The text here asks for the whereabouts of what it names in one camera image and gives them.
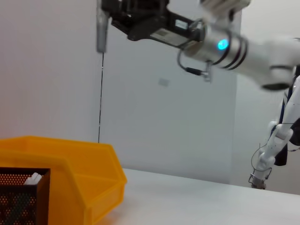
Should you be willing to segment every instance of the sticker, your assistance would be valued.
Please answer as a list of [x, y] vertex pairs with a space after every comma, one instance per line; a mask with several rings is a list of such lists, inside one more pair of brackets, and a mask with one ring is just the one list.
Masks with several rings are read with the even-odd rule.
[[175, 21], [175, 26], [176, 26], [176, 27], [179, 27], [179, 28], [182, 28], [182, 29], [185, 29], [185, 30], [188, 29], [188, 23], [187, 23], [187, 22], [184, 22], [184, 21], [182, 21], [182, 20], [176, 20], [176, 21]]
[[164, 28], [155, 31], [150, 36], [173, 46], [179, 46], [188, 41], [186, 37], [173, 33]]

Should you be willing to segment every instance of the black mesh container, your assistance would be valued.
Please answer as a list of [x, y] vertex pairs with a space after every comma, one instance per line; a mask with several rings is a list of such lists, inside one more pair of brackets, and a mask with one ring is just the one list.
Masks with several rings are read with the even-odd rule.
[[[37, 185], [24, 185], [32, 174]], [[50, 169], [0, 167], [0, 225], [47, 225]]]

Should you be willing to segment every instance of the yellow plastic bin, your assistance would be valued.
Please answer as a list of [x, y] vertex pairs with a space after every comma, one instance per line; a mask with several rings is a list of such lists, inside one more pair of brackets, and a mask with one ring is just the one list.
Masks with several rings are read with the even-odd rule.
[[51, 169], [49, 225], [95, 225], [122, 202], [127, 183], [107, 144], [33, 136], [0, 140], [0, 167]]

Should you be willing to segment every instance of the white table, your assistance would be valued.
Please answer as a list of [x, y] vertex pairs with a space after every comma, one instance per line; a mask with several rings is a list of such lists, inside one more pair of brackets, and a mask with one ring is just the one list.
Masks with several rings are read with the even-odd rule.
[[124, 202], [99, 225], [300, 224], [298, 195], [124, 171]]

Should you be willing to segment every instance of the black cable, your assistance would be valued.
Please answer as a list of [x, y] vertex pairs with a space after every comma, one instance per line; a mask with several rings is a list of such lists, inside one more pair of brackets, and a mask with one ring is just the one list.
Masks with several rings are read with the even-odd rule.
[[268, 169], [266, 169], [266, 170], [257, 170], [257, 169], [253, 166], [253, 157], [254, 157], [254, 155], [259, 151], [259, 149], [256, 150], [256, 151], [254, 152], [254, 154], [252, 155], [252, 157], [251, 157], [251, 166], [252, 166], [252, 168], [253, 168], [254, 170], [256, 170], [256, 171], [258, 171], [258, 172], [266, 172], [267, 170], [272, 169], [272, 168], [270, 167], [270, 168], [268, 168]]
[[182, 54], [182, 51], [185, 50], [185, 48], [187, 47], [187, 44], [190, 43], [191, 41], [194, 40], [195, 36], [197, 35], [197, 32], [195, 32], [195, 34], [188, 40], [186, 41], [185, 43], [183, 43], [181, 45], [181, 47], [179, 48], [179, 52], [177, 54], [177, 64], [180, 68], [182, 68], [184, 71], [188, 72], [188, 73], [191, 73], [191, 74], [194, 74], [196, 76], [201, 76], [202, 75], [202, 70], [199, 70], [199, 69], [195, 69], [195, 68], [191, 68], [191, 67], [185, 67], [182, 65], [181, 63], [181, 54]]
[[100, 90], [100, 113], [99, 113], [98, 143], [100, 143], [100, 127], [101, 127], [101, 112], [102, 112], [102, 88], [103, 88], [103, 68], [104, 68], [104, 53], [102, 53], [102, 67], [101, 67], [101, 90]]

